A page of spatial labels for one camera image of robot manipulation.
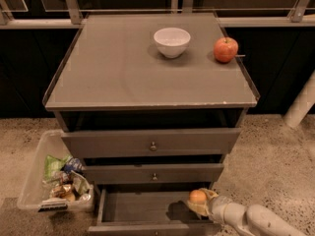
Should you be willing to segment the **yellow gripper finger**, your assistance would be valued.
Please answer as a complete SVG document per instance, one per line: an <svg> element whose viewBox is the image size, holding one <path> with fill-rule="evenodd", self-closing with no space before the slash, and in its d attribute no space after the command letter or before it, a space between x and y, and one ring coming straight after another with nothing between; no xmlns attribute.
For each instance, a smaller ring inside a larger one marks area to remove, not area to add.
<svg viewBox="0 0 315 236"><path fill-rule="evenodd" d="M194 211L195 213L197 213L199 215L202 215L202 216L209 216L210 215L207 202L203 202L203 203L197 204L197 203L193 203L193 202L188 201L187 202L187 206L192 211Z"/></svg>
<svg viewBox="0 0 315 236"><path fill-rule="evenodd" d="M203 193L202 197L204 201L211 201L219 195L215 191L206 188L201 188L200 191Z"/></svg>

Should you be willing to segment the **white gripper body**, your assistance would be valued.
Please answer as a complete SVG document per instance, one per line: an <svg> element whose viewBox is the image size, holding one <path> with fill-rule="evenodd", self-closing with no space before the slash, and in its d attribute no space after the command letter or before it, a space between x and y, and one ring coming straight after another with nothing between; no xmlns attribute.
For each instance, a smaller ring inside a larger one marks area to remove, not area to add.
<svg viewBox="0 0 315 236"><path fill-rule="evenodd" d="M226 196L217 196L208 201L209 219L224 224L224 211L232 202L232 199Z"/></svg>

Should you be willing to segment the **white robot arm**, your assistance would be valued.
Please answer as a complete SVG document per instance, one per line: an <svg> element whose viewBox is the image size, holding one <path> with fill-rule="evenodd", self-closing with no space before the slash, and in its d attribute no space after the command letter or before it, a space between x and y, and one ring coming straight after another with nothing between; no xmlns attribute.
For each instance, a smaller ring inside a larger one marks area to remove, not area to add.
<svg viewBox="0 0 315 236"><path fill-rule="evenodd" d="M249 116L215 188L188 206L223 226L216 236L314 236L314 80L285 116Z"/></svg>

